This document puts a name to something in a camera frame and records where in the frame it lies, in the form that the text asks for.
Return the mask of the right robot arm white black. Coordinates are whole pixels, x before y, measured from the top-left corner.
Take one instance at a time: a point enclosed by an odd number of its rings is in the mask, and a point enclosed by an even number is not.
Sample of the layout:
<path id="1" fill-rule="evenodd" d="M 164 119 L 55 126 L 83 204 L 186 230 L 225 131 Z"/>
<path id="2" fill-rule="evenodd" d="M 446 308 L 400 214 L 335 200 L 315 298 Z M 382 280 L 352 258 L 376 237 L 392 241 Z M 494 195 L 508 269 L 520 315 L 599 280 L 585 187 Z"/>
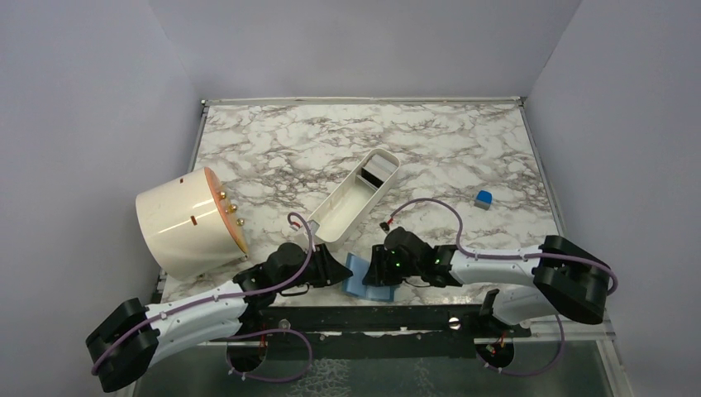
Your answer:
<path id="1" fill-rule="evenodd" d="M 517 250 L 469 251 L 457 245 L 430 246 L 399 227 L 373 246 L 362 280 L 373 287 L 395 286 L 419 277 L 432 287 L 507 285 L 485 300 L 479 330 L 498 336 L 527 319 L 561 315 L 597 325 L 617 281 L 609 265 L 564 237 L 550 235 L 538 246 Z"/>

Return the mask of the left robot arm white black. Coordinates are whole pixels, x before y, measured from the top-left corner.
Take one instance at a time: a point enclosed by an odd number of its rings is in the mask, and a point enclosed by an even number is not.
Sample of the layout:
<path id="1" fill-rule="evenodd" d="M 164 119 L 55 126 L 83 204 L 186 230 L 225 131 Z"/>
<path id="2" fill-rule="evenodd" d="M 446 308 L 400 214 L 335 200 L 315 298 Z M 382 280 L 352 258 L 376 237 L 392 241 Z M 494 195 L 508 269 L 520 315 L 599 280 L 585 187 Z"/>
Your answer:
<path id="1" fill-rule="evenodd" d="M 325 288 L 352 275 L 324 244 L 305 251 L 285 242 L 264 262 L 203 293 L 165 304 L 128 299 L 87 336 L 91 373 L 103 391 L 120 390 L 155 363 L 199 343 L 252 338 L 260 328 L 260 310 L 286 289 Z"/>

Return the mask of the white oblong plastic tray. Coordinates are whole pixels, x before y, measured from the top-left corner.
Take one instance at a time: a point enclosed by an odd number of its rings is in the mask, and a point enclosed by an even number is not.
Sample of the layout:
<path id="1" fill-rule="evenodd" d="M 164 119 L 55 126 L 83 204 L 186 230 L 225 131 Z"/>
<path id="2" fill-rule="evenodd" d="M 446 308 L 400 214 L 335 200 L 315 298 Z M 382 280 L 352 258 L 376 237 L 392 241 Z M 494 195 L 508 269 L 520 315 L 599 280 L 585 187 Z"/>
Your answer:
<path id="1" fill-rule="evenodd" d="M 378 190 L 373 190 L 356 176 L 374 154 L 381 154 L 398 167 Z M 374 206 L 395 185 L 400 166 L 401 162 L 398 157 L 385 149 L 375 148 L 368 152 L 312 212 L 309 220 L 315 220 L 320 224 L 320 228 L 314 236 L 315 240 L 329 246 L 342 245 Z"/>

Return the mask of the black credit card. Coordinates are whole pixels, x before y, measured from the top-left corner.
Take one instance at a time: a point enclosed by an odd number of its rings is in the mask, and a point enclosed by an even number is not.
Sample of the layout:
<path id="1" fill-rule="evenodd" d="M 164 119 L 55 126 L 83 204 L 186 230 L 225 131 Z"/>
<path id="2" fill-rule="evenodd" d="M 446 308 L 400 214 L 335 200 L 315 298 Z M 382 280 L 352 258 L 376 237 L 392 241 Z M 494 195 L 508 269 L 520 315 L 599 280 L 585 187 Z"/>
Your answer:
<path id="1" fill-rule="evenodd" d="M 373 175 L 364 168 L 361 168 L 360 172 L 356 176 L 359 178 L 359 180 L 370 186 L 373 190 L 380 189 L 384 184 L 383 180 Z"/>

